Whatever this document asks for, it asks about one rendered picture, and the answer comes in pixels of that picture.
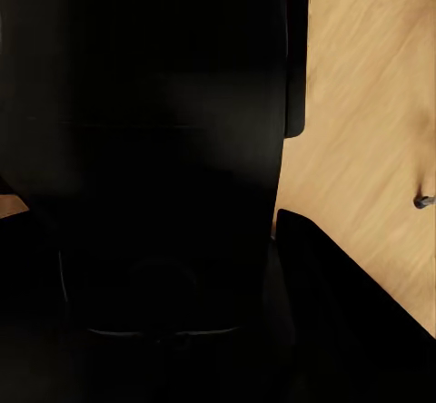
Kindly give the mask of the digital camera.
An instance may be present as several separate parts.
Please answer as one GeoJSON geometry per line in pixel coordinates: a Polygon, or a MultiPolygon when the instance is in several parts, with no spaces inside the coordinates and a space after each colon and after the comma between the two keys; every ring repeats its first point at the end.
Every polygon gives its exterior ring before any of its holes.
{"type": "Polygon", "coordinates": [[[186,350],[263,314],[308,10],[0,0],[0,195],[44,225],[82,327],[186,350]]]}

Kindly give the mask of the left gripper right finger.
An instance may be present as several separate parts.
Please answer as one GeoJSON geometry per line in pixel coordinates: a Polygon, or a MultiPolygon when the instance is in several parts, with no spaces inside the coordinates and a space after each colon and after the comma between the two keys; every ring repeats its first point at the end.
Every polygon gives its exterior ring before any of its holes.
{"type": "Polygon", "coordinates": [[[310,218],[276,246],[311,403],[436,403],[436,339],[310,218]]]}

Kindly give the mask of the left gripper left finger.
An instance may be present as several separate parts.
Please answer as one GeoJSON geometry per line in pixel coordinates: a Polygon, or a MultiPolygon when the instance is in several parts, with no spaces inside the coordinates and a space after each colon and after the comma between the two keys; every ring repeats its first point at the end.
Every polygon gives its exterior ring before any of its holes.
{"type": "Polygon", "coordinates": [[[46,243],[45,227],[31,210],[0,219],[0,317],[46,243]]]}

